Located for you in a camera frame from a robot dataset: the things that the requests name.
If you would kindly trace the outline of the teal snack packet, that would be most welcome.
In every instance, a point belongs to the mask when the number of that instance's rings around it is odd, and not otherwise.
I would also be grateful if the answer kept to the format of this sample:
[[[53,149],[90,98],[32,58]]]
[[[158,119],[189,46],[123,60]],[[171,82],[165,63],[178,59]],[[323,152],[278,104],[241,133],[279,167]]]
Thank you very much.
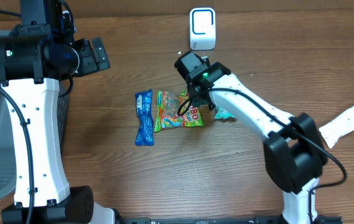
[[[234,115],[232,115],[231,113],[229,113],[227,110],[217,106],[216,107],[216,114],[215,114],[215,119],[233,119],[235,118]]]

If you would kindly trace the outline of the blue snack packet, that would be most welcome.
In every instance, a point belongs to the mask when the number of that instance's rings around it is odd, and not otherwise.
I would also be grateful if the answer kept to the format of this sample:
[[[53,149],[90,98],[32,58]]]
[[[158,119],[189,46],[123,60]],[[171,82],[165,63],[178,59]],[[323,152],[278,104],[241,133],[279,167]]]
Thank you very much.
[[[135,94],[136,113],[139,118],[136,146],[154,145],[154,122],[152,118],[152,90]]]

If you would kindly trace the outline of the white tube with gold cap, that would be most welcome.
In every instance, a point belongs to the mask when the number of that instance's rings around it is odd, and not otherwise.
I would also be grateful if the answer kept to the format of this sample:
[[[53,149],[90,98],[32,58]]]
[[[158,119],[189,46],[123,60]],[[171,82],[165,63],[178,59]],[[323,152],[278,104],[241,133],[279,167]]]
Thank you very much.
[[[354,105],[319,128],[319,131],[327,146],[333,148],[341,137],[354,131]]]

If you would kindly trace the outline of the green Haribo gummy bag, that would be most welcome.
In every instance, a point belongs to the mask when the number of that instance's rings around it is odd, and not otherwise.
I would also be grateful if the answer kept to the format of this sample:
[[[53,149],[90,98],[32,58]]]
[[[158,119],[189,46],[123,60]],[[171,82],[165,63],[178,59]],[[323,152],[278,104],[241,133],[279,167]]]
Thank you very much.
[[[183,116],[178,115],[181,104],[189,98],[187,90],[183,90],[180,95],[175,95],[169,91],[157,92],[157,117],[155,122],[155,132],[169,128],[191,128],[204,126],[198,108],[187,103],[183,109],[187,112]]]

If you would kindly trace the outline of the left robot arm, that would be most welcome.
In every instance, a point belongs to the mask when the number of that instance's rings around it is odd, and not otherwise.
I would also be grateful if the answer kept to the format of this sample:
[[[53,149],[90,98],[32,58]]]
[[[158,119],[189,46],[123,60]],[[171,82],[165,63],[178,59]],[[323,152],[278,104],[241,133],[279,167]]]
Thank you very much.
[[[16,156],[14,202],[3,223],[116,223],[92,189],[71,187],[60,152],[57,107],[64,80],[110,67],[101,39],[75,40],[65,1],[22,1],[20,25],[0,38],[0,93]]]

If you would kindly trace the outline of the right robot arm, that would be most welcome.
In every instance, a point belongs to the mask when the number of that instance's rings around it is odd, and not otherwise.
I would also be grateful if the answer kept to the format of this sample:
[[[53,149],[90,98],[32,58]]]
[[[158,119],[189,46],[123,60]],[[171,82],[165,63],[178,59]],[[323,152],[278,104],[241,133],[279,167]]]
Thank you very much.
[[[188,51],[174,64],[190,98],[179,108],[220,107],[246,125],[263,143],[266,171],[283,191],[282,223],[315,223],[315,188],[327,163],[314,120],[277,109],[245,87],[219,62]]]

